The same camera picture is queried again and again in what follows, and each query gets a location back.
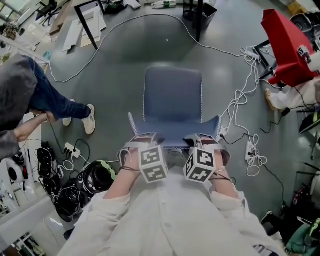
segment black table leg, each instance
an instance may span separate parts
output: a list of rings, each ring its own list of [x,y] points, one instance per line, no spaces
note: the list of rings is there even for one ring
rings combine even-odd
[[[82,25],[83,25],[83,28],[84,28],[86,34],[88,35],[91,43],[93,44],[94,48],[95,48],[96,50],[98,50],[96,41],[95,41],[93,35],[91,34],[91,31],[90,31],[90,29],[89,29],[89,27],[88,27],[88,24],[87,24],[87,22],[86,22],[86,19],[85,19],[84,15],[82,14],[82,12],[81,12],[81,10],[80,10],[80,6],[75,6],[74,9],[75,9],[76,14],[77,14],[78,17],[79,17],[80,22],[81,22]]]
[[[101,9],[101,11],[102,11],[102,14],[105,14],[105,9],[104,9],[104,6],[102,5],[101,0],[97,0],[97,2],[98,2],[98,5],[100,6],[100,9]]]
[[[196,41],[199,42],[202,28],[202,12],[204,9],[204,0],[198,0],[196,13]]]

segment gray shirt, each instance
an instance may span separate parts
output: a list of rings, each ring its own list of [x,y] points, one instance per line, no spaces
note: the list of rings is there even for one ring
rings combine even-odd
[[[37,82],[28,60],[20,54],[0,66],[0,162],[19,152],[13,130],[27,112]]]

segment gray sleeve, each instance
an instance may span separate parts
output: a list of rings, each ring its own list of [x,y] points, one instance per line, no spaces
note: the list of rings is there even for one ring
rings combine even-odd
[[[17,137],[13,130],[0,131],[0,162],[13,157],[20,150]]]

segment blue jeans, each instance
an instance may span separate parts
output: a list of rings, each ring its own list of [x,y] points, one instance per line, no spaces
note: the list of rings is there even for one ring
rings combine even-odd
[[[68,100],[62,96],[49,82],[43,69],[32,58],[26,56],[38,83],[31,97],[29,108],[38,111],[50,111],[56,119],[85,119],[91,109],[83,104]]]

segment white sneaker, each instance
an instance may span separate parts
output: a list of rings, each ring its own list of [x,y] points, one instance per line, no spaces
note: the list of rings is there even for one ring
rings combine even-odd
[[[92,134],[96,128],[95,107],[91,104],[89,104],[88,107],[91,109],[91,113],[87,118],[82,119],[82,122],[83,122],[86,134]]]
[[[63,125],[64,126],[69,126],[71,124],[71,120],[72,120],[71,117],[62,119]]]

